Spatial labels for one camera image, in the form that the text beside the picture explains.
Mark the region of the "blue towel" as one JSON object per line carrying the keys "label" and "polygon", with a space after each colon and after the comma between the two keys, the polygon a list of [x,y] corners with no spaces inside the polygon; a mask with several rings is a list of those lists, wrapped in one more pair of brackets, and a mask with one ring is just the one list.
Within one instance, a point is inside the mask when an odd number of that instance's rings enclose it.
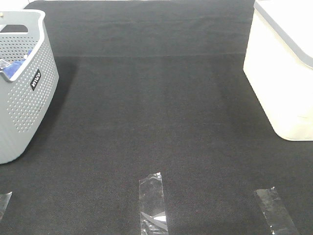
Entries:
{"label": "blue towel", "polygon": [[28,58],[32,50],[29,50],[23,59],[13,61],[12,63],[5,61],[4,59],[0,60],[0,71],[7,77],[11,78],[15,72],[22,66],[24,61]]}

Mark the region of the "black table mat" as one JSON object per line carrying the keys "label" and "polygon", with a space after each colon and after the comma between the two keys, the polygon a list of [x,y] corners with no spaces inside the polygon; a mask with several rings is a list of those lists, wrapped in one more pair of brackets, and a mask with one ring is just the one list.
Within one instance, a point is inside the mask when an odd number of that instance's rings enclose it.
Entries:
{"label": "black table mat", "polygon": [[137,235],[163,177],[172,235],[268,235],[277,188],[313,232],[313,144],[276,135],[243,61],[251,0],[35,1],[59,73],[26,151],[0,167],[3,235]]}

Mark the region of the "centre clear tape strip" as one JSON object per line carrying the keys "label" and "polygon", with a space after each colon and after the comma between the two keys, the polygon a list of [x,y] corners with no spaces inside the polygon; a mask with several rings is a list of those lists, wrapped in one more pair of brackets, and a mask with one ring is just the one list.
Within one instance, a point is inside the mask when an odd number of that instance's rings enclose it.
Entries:
{"label": "centre clear tape strip", "polygon": [[139,215],[142,235],[167,235],[161,173],[139,180]]}

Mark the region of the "clear tape strip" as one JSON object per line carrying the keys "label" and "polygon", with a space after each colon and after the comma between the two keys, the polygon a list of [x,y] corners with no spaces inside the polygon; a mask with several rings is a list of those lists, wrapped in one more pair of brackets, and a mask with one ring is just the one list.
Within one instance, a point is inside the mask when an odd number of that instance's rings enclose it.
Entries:
{"label": "clear tape strip", "polygon": [[12,192],[9,192],[6,194],[0,194],[0,221],[2,220],[4,216],[4,213],[10,201],[11,195],[12,195]]}
{"label": "clear tape strip", "polygon": [[142,235],[167,235],[161,173],[139,180],[139,215]]}
{"label": "clear tape strip", "polygon": [[299,235],[275,187],[257,189],[253,193],[269,225],[271,235]]}

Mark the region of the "grey perforated laundry basket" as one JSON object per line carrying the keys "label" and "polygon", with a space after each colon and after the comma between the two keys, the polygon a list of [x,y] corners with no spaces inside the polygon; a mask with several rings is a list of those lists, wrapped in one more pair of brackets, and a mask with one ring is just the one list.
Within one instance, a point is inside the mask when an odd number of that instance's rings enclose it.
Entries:
{"label": "grey perforated laundry basket", "polygon": [[0,72],[0,162],[18,158],[40,126],[54,96],[59,74],[44,23],[35,9],[1,11],[3,26],[24,26],[26,32],[1,32],[0,59],[23,59],[11,78]]}

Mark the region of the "cream plastic storage bin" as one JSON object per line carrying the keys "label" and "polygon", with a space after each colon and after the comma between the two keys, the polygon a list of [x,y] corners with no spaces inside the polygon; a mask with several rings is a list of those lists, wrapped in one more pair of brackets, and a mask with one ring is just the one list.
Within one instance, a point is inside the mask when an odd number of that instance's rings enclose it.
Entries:
{"label": "cream plastic storage bin", "polygon": [[312,1],[255,1],[243,70],[275,133],[311,141]]}

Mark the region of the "right clear tape strip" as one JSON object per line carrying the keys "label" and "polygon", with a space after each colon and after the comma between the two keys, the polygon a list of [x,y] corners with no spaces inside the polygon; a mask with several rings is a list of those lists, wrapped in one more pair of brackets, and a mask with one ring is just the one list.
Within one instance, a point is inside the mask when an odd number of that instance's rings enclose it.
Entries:
{"label": "right clear tape strip", "polygon": [[275,187],[257,189],[253,193],[269,225],[271,235],[299,235]]}

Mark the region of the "left clear tape strip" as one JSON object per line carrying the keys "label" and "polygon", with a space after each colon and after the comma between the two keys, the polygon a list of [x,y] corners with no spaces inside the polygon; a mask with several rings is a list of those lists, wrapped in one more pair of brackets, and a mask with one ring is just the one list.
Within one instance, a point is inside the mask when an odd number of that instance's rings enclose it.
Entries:
{"label": "left clear tape strip", "polygon": [[6,194],[0,194],[0,221],[2,220],[4,216],[4,213],[10,201],[11,195],[12,195],[12,192],[9,192]]}

